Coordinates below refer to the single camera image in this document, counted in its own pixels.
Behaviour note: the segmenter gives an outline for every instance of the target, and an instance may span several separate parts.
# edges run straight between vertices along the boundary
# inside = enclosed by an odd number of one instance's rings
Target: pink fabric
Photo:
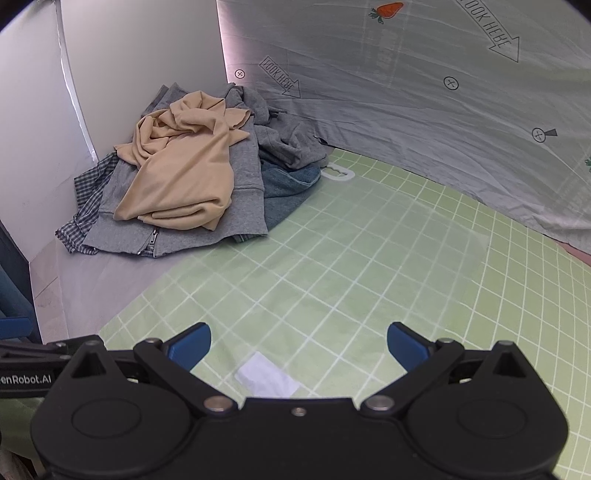
[[[585,252],[581,252],[581,250],[579,250],[569,244],[564,244],[562,242],[559,242],[558,240],[556,240],[556,243],[558,243],[562,248],[564,248],[569,254],[578,258],[579,260],[581,260],[581,262],[583,262],[591,267],[591,255],[586,254]]]

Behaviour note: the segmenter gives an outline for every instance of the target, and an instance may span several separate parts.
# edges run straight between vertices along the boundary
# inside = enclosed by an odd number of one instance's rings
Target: white wall
[[[28,260],[76,211],[92,166],[60,62],[56,10],[34,3],[0,32],[0,220]]]
[[[61,0],[72,78],[99,158],[127,142],[162,84],[226,82],[216,0]]]

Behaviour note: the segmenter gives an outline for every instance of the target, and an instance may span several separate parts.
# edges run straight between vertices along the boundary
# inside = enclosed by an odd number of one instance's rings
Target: blue denim fabric
[[[12,283],[10,277],[4,269],[0,267],[0,317],[27,317],[33,326],[33,332],[30,340],[41,342],[41,335],[37,326],[37,317],[35,308],[24,297],[24,295]],[[0,320],[0,335],[2,330],[2,320]]]
[[[265,223],[271,230],[312,195],[314,185],[320,178],[320,169],[315,164],[299,170],[283,168],[261,161],[262,182],[265,186]],[[255,235],[235,235],[236,242],[244,242]]]

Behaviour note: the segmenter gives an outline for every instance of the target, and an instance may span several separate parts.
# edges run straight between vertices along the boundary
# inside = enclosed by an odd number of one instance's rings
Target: blue object
[[[209,352],[212,345],[212,331],[209,325],[197,325],[181,332],[168,342],[167,357],[185,370],[191,370]]]
[[[33,331],[33,324],[28,317],[0,319],[0,340],[28,337]]]
[[[26,337],[37,325],[35,308],[0,265],[0,339]],[[32,341],[41,342],[37,332]]]
[[[261,160],[261,175],[265,186],[265,224],[271,230],[312,195],[312,187],[320,179],[320,168],[311,164],[299,170],[284,170]],[[233,238],[236,242],[245,242],[255,236],[234,235]]]
[[[400,323],[393,323],[388,327],[388,350],[400,365],[410,372],[429,358],[428,346],[414,339],[403,330]]]

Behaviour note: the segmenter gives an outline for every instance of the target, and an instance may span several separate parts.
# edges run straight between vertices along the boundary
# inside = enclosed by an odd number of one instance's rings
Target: white tag
[[[253,397],[288,398],[300,388],[298,382],[260,352],[255,352],[234,377]]]

